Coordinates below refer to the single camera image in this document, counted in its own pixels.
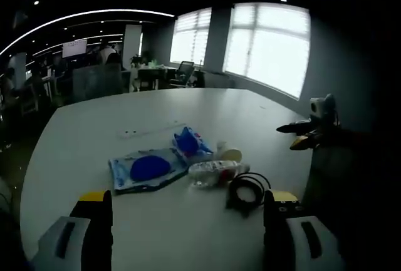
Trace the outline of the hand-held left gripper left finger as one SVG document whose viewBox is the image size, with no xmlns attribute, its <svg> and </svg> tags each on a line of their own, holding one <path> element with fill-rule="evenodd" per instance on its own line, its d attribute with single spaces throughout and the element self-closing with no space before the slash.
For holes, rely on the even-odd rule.
<svg viewBox="0 0 401 271">
<path fill-rule="evenodd" d="M 112 226 L 111 191 L 81 196 L 39 239 L 33 270 L 111 270 Z"/>
</svg>

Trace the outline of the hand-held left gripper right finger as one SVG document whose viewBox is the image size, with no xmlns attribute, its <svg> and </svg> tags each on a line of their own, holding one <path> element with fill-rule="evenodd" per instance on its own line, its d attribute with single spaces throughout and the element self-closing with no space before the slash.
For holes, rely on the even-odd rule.
<svg viewBox="0 0 401 271">
<path fill-rule="evenodd" d="M 344 270 L 335 235 L 298 201 L 264 196 L 265 270 Z"/>
</svg>

